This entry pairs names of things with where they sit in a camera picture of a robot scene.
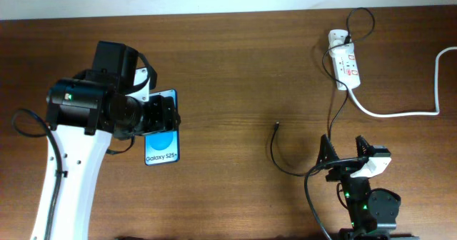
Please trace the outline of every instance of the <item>cable clip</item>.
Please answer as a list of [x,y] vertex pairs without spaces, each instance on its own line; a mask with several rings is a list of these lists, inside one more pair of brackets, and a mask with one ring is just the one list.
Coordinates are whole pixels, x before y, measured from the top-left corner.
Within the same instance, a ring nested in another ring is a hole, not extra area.
[[64,175],[64,177],[67,177],[69,175],[69,172],[56,170],[56,173],[54,174],[54,176],[62,176],[62,175]]

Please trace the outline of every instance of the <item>black cable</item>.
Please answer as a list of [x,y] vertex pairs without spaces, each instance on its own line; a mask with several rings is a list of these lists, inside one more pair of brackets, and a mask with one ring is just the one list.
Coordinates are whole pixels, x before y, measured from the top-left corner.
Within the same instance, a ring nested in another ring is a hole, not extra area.
[[127,149],[123,150],[123,151],[114,151],[114,150],[110,150],[110,149],[107,149],[106,150],[106,154],[110,154],[110,155],[116,155],[116,154],[122,154],[128,150],[130,150],[130,148],[135,144],[135,136],[132,136],[130,138],[130,145],[129,147],[127,147]]
[[[370,31],[369,31],[367,34],[365,34],[364,36],[362,36],[362,37],[359,38],[359,39],[354,39],[354,40],[351,42],[351,29],[350,29],[350,27],[349,27],[349,20],[350,20],[350,18],[352,17],[352,15],[353,15],[356,11],[360,11],[360,10],[363,10],[363,11],[368,12],[368,14],[370,15],[371,20],[372,20],[373,23],[372,23],[372,26],[371,26]],[[373,14],[371,13],[371,11],[368,10],[367,8],[361,7],[361,8],[355,8],[355,9],[353,9],[353,10],[349,13],[349,15],[347,16],[347,18],[346,18],[346,28],[347,28],[347,30],[348,30],[348,36],[346,37],[344,43],[343,43],[343,44],[339,44],[339,45],[334,46],[334,47],[331,47],[331,48],[328,49],[328,50],[323,54],[323,56],[322,56],[322,67],[323,67],[323,70],[327,73],[327,75],[328,75],[331,79],[333,79],[334,81],[336,81],[336,82],[338,82],[338,83],[344,85],[344,87],[346,87],[346,98],[344,99],[343,104],[341,105],[340,109],[339,109],[338,112],[335,114],[334,118],[331,120],[330,125],[328,126],[328,131],[327,131],[328,140],[331,140],[331,129],[332,129],[333,123],[335,122],[336,118],[337,118],[338,115],[341,113],[341,110],[343,109],[343,107],[346,105],[346,102],[348,101],[349,90],[348,90],[348,86],[347,86],[345,83],[339,81],[338,79],[336,79],[334,76],[332,76],[332,75],[328,72],[324,60],[325,60],[326,56],[328,55],[328,53],[329,53],[332,49],[335,49],[335,48],[338,48],[338,47],[341,47],[341,46],[344,46],[344,45],[347,45],[347,44],[355,44],[356,42],[358,42],[358,41],[363,41],[365,38],[367,38],[368,36],[370,36],[371,33],[373,33],[373,31],[374,31],[375,23],[376,23],[376,20],[374,19],[374,15],[373,15]]]
[[327,161],[327,162],[323,162],[323,163],[320,163],[320,164],[317,164],[315,166],[313,166],[307,173],[306,173],[306,176],[305,176],[305,184],[304,184],[304,188],[305,188],[305,195],[306,195],[306,200],[308,201],[308,204],[309,204],[309,208],[311,209],[311,212],[313,213],[314,215],[314,218],[316,219],[317,223],[319,224],[319,226],[321,227],[321,230],[323,232],[323,234],[325,235],[325,237],[328,239],[328,240],[331,240],[331,237],[330,235],[328,234],[327,230],[325,229],[325,227],[323,226],[321,220],[319,219],[319,216],[316,212],[316,210],[314,209],[314,206],[313,206],[313,202],[311,201],[311,197],[309,196],[309,191],[308,191],[308,178],[309,176],[316,170],[322,170],[324,169],[326,166],[328,165],[334,165],[334,164],[342,164],[342,163],[346,163],[346,162],[349,162],[349,161],[360,161],[362,160],[363,158],[349,158],[349,159],[340,159],[340,160],[336,160],[336,161]]
[[347,205],[345,205],[343,203],[343,200],[341,199],[341,196],[340,196],[340,193],[343,191],[343,190],[340,190],[340,185],[341,183],[337,183],[336,185],[336,195],[338,197],[338,200],[340,201],[340,204],[345,208],[345,209],[348,209]]
[[273,162],[273,164],[276,166],[276,168],[278,168],[280,171],[288,174],[288,175],[291,175],[291,176],[305,176],[305,174],[296,174],[296,173],[293,173],[293,172],[289,172],[283,168],[281,168],[277,163],[276,161],[274,160],[274,155],[273,155],[273,140],[274,140],[274,137],[276,135],[276,132],[278,131],[279,129],[279,121],[277,121],[275,124],[274,124],[274,131],[273,131],[273,136],[271,136],[271,141],[270,141],[270,155],[271,155],[271,160]]
[[[26,133],[26,132],[20,130],[16,125],[16,118],[21,112],[31,116],[36,122],[38,122],[40,127],[44,130],[44,134],[29,134],[29,133]],[[57,197],[59,196],[60,184],[62,181],[62,174],[64,173],[62,170],[62,157],[60,155],[59,147],[57,146],[56,140],[55,140],[54,136],[52,135],[51,130],[49,130],[48,126],[43,121],[43,119],[41,119],[36,113],[34,113],[31,110],[28,110],[28,109],[16,110],[13,114],[13,117],[11,118],[11,125],[13,126],[14,130],[16,130],[22,136],[34,137],[34,138],[47,136],[49,139],[49,142],[52,145],[52,149],[54,150],[54,154],[56,157],[56,164],[57,164],[56,183],[54,184],[54,192],[51,197],[51,204],[49,205],[48,219],[46,222],[46,231],[44,234],[44,239],[49,240],[51,238],[51,230],[52,230],[52,224],[53,224],[53,219],[54,219],[54,212],[56,210]]]

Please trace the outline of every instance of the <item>smartphone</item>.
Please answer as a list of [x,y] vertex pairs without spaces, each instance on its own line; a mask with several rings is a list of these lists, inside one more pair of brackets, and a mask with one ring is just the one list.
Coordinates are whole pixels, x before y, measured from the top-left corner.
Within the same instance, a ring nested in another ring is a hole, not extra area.
[[[163,97],[173,97],[174,106],[178,111],[178,95],[176,90],[166,90],[149,96],[162,95]],[[145,136],[145,155],[146,165],[160,165],[179,161],[179,130],[150,134]]]

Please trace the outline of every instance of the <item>blue circle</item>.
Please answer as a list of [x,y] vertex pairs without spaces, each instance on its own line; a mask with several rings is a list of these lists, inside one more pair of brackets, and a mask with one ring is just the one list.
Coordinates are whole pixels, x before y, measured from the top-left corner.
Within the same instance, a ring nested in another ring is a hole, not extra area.
[[171,142],[173,141],[173,132],[165,132],[165,133],[160,133],[160,134],[154,134],[152,136],[148,136],[150,139],[150,146],[157,150],[161,151],[166,149],[168,146],[170,146]]

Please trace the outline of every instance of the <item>wooden table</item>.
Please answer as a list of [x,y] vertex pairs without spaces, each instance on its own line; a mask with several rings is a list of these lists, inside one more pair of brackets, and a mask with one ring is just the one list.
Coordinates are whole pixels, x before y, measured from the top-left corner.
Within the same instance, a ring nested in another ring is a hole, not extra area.
[[[344,28],[349,11],[2,21],[0,238],[30,237],[46,166],[46,141],[19,136],[11,115],[26,107],[44,116],[48,89],[89,68],[98,40],[144,52],[159,74],[157,90],[178,91],[181,160],[145,166],[142,138],[127,154],[106,156],[89,239],[321,237],[303,179],[278,171],[267,145],[279,120],[281,164],[303,172],[315,163],[331,98],[334,114],[345,95],[323,73],[321,57],[328,31]],[[457,45],[457,6],[373,12],[375,33],[356,45],[359,101],[378,113],[433,110],[435,57]],[[353,18],[355,34],[365,21]],[[401,195],[396,233],[457,238],[456,64],[457,51],[441,58],[439,116],[375,119],[348,103],[333,128],[340,157],[356,155],[359,134],[392,152],[371,184]],[[310,181],[311,198],[326,228],[338,232],[351,222],[323,175]]]

